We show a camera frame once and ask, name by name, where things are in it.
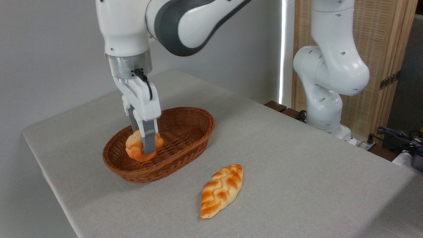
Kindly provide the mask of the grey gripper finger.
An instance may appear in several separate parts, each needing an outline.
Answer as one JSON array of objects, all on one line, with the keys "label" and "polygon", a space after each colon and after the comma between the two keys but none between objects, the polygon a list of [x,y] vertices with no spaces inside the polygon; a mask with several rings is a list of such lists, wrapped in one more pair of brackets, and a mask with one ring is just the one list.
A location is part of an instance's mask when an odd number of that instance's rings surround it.
[{"label": "grey gripper finger", "polygon": [[141,134],[142,147],[145,155],[150,155],[156,150],[155,134],[158,131],[157,119],[150,121],[136,120]]},{"label": "grey gripper finger", "polygon": [[131,103],[128,101],[128,99],[125,97],[125,95],[122,95],[122,102],[123,102],[125,114],[130,118],[131,127],[132,127],[133,132],[138,131],[139,126],[138,126],[136,119],[134,117],[134,107],[131,105]]}]

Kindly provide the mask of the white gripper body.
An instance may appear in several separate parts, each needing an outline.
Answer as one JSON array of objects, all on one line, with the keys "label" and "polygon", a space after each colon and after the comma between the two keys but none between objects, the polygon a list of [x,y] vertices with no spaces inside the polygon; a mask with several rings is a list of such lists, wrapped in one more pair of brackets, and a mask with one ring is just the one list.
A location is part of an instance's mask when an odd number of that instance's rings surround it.
[{"label": "white gripper body", "polygon": [[139,77],[113,79],[122,95],[125,95],[136,110],[138,120],[150,121],[161,116],[160,101],[153,83],[149,80],[144,82]]}]

